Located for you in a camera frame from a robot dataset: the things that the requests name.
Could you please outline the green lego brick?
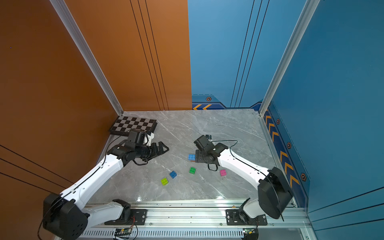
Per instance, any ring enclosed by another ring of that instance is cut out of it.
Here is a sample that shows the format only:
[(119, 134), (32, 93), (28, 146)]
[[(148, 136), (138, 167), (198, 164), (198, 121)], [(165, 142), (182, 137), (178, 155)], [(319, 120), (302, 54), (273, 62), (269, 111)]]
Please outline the green lego brick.
[(194, 168), (194, 167), (190, 167), (190, 169), (189, 169), (189, 173), (192, 174), (192, 175), (194, 175), (194, 174), (196, 173), (196, 168)]

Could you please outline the dark blue lego brick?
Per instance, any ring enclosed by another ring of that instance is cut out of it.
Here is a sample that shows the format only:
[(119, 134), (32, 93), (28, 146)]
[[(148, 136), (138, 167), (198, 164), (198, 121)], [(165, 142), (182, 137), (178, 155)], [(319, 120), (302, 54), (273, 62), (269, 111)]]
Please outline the dark blue lego brick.
[(174, 179), (177, 176), (177, 173), (175, 171), (172, 171), (170, 173), (170, 176), (171, 176), (172, 179)]

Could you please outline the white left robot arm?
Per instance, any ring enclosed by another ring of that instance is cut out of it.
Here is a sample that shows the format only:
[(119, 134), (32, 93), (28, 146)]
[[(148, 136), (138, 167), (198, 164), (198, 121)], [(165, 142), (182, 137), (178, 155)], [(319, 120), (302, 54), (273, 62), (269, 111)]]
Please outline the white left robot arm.
[(115, 173), (128, 163), (141, 159), (143, 165), (169, 151), (163, 142), (138, 145), (127, 140), (115, 145), (104, 160), (59, 195), (48, 195), (43, 204), (41, 228), (63, 240), (76, 240), (86, 229), (108, 223), (125, 225), (134, 223), (131, 205), (123, 200), (95, 207), (87, 207), (90, 198)]

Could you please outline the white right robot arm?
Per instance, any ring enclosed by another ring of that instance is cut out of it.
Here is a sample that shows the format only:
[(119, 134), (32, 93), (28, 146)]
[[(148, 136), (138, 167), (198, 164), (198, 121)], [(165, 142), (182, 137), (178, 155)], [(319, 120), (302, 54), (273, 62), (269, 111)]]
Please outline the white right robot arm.
[(279, 168), (268, 169), (237, 155), (222, 143), (203, 139), (194, 141), (197, 147), (195, 162), (223, 167), (236, 173), (254, 188), (258, 198), (247, 199), (238, 209), (239, 220), (245, 225), (255, 225), (256, 219), (267, 215), (273, 219), (283, 217), (283, 212), (294, 194), (285, 174)]

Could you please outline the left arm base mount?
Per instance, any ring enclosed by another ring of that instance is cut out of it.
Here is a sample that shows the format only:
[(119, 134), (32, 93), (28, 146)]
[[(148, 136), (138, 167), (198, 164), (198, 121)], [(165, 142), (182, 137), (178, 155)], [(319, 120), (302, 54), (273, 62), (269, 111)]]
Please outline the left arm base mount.
[(119, 219), (105, 222), (105, 225), (116, 226), (143, 226), (147, 219), (148, 210), (146, 209), (130, 209), (124, 210)]

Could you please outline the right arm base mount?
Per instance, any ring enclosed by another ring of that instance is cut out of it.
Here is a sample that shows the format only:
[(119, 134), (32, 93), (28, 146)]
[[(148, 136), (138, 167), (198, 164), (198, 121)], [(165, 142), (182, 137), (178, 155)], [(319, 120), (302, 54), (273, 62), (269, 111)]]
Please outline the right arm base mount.
[(239, 209), (225, 210), (226, 221), (228, 226), (267, 226), (267, 218), (265, 215), (257, 216), (256, 218), (248, 217), (244, 212)]

